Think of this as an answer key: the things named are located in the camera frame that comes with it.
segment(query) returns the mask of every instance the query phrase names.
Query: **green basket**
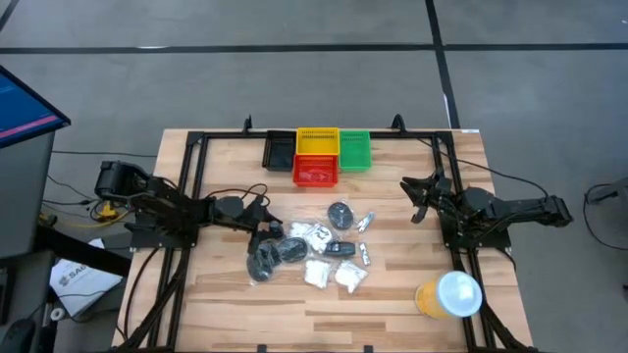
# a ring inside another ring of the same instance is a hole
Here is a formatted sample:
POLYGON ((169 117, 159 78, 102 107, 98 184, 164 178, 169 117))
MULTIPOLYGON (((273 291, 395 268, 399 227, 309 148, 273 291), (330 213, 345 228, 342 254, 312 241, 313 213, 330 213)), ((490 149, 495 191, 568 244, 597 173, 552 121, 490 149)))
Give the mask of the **green basket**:
POLYGON ((371 168, 371 133, 340 131, 340 170, 366 172, 371 168))

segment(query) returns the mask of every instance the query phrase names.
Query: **computer screen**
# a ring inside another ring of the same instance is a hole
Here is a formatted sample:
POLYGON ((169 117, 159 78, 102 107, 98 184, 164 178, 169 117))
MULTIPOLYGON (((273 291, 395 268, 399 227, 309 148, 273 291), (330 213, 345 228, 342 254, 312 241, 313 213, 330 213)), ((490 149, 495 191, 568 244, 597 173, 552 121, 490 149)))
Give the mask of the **computer screen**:
POLYGON ((0 148, 69 124, 67 117, 0 67, 0 148))

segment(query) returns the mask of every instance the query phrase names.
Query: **black basket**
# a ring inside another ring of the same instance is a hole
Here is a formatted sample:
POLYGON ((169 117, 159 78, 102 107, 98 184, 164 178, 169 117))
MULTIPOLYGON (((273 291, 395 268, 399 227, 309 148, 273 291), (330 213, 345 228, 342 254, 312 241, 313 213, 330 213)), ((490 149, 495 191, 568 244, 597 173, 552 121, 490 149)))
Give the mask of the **black basket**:
POLYGON ((271 172, 292 172, 295 131, 268 130, 262 167, 271 172))

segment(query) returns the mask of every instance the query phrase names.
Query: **floor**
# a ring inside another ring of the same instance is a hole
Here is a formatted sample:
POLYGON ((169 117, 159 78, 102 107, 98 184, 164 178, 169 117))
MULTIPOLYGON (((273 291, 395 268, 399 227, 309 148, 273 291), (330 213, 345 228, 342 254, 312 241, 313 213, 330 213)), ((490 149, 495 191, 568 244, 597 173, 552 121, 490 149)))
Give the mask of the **floor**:
MULTIPOLYGON (((628 175, 628 3, 436 0, 440 60, 420 49, 435 39, 426 3, 0 0, 0 13, 9 9, 0 18, 0 64, 73 120, 57 133, 56 149, 155 154, 163 128, 239 127, 248 115, 256 127, 383 127, 399 113, 409 127, 478 128, 491 167, 564 198, 575 220, 564 229, 511 228, 536 346, 624 351, 628 253, 591 238, 582 201, 589 186, 628 175), (415 46, 209 53, 217 45, 310 43, 415 46), (179 49, 155 54, 158 46, 179 49), (449 79, 439 74, 447 69, 449 79)), ((104 159, 54 155, 50 175, 91 190, 104 159)), ((125 160, 147 170, 154 163, 125 160)), ((498 176, 495 184, 502 198, 539 195, 498 176)), ((77 199, 54 184, 46 197, 77 199)), ((628 247, 623 207, 608 200, 591 207, 589 218, 599 237, 628 247)), ((113 246, 125 241, 119 227, 65 231, 81 239, 107 235, 113 246)), ((62 322, 56 351, 106 349, 117 316, 107 310, 120 304, 118 294, 90 323, 62 322)))

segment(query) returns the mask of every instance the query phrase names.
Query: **wooden table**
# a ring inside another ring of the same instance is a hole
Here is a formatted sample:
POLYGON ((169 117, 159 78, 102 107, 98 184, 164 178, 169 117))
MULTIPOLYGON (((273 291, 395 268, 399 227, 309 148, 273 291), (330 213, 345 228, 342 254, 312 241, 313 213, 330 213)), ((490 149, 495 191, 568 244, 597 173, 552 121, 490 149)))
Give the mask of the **wooden table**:
MULTIPOLYGON (((164 131, 155 175, 178 180, 187 132, 164 131)), ((456 130, 453 135, 459 159, 487 165, 479 133, 456 130)), ((287 225, 293 220, 325 220, 329 205, 341 199, 348 200, 357 215, 374 211, 375 221, 359 235, 359 241, 368 244, 369 276, 353 294, 332 279, 321 290, 303 281, 303 264, 294 264, 282 266, 268 282, 251 285, 245 266, 249 236, 204 228, 191 252, 178 351, 255 351, 258 344, 267 344, 269 351, 362 351, 364 345, 373 345, 375 351, 466 351, 460 320, 430 319, 413 301, 421 283, 451 270, 436 213, 430 209, 420 225, 411 223, 416 209, 399 187, 401 177, 427 177, 434 171, 429 147, 416 140, 372 140, 370 171, 342 174, 335 188, 322 189, 297 188, 290 174, 261 168, 263 149, 262 139, 211 140, 201 195, 265 182, 272 200, 269 210, 287 225)), ((192 184, 194 166, 192 162, 187 185, 192 184)), ((488 172, 459 167, 465 187, 493 190, 488 172)), ((357 231, 347 238, 357 241, 357 231)), ((128 283, 133 283, 149 252, 134 254, 128 283)), ((130 330, 155 300, 163 253, 155 255, 140 279, 130 330)), ((481 250, 479 257, 489 303, 515 337, 532 344, 512 264, 490 249, 481 250)), ((362 266, 359 257, 355 263, 362 266)), ((125 307, 120 313, 122 326, 125 307)), ((160 344, 165 343, 169 308, 164 313, 160 344)), ((479 318, 474 318, 474 327, 483 344, 479 318)), ((114 344, 120 342, 116 333, 114 344)))

